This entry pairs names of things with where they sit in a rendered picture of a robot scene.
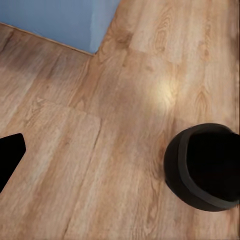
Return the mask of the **cauldron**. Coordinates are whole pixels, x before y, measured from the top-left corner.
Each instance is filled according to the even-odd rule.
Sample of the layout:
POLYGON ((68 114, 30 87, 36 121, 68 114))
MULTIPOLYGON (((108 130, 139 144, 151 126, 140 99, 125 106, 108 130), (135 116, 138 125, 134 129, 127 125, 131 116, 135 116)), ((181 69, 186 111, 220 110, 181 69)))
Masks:
POLYGON ((220 212, 240 205, 240 173, 224 147, 229 127, 202 123, 177 134, 164 154, 166 184, 199 210, 220 212))

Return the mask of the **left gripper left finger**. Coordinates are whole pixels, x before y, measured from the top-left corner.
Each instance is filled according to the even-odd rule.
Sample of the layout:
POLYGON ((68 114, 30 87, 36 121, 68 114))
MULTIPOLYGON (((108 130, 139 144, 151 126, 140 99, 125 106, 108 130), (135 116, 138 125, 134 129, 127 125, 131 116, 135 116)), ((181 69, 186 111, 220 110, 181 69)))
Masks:
POLYGON ((21 133, 0 138, 0 193, 26 153, 21 133))

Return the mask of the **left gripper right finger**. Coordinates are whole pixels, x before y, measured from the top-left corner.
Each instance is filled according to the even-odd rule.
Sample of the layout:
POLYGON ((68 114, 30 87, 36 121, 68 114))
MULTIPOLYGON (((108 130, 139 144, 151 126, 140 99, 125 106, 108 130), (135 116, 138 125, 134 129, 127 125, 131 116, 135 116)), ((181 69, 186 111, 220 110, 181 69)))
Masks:
POLYGON ((230 132, 227 135, 224 151, 240 173, 240 134, 230 132))

